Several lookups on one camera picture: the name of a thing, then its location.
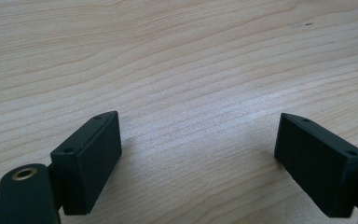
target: round hole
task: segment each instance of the round hole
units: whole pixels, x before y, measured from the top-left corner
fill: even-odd
[[[66,148],[66,149],[63,150],[64,153],[72,153],[72,152],[74,152],[74,151],[75,151],[75,149],[72,148],[72,147],[68,147],[68,148]]]
[[[11,178],[13,180],[20,181],[20,180],[28,179],[29,177],[35,175],[36,172],[37,170],[35,168],[25,168],[16,172],[16,174],[14,174]]]
[[[357,156],[357,152],[355,151],[348,151],[348,154],[350,154],[351,156]]]

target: tabletop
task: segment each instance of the tabletop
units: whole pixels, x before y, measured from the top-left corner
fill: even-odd
[[[0,0],[0,178],[113,110],[122,157],[62,223],[358,221],[273,157],[283,112],[358,147],[358,1]]]

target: light wood grain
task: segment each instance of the light wood grain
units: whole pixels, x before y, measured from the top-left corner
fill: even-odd
[[[123,156],[63,223],[358,220],[273,159],[282,112],[358,146],[358,1],[0,0],[0,177],[110,110]]]

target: wooden surface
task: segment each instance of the wooden surface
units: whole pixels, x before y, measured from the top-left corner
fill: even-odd
[[[358,0],[0,0],[0,177],[110,110],[123,156],[63,223],[358,221],[273,158],[282,112],[358,146]]]

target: wood grain pattern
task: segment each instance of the wood grain pattern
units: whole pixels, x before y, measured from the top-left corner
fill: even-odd
[[[282,112],[358,146],[358,1],[0,0],[0,177],[109,110],[123,156],[63,223],[358,220],[272,156]]]

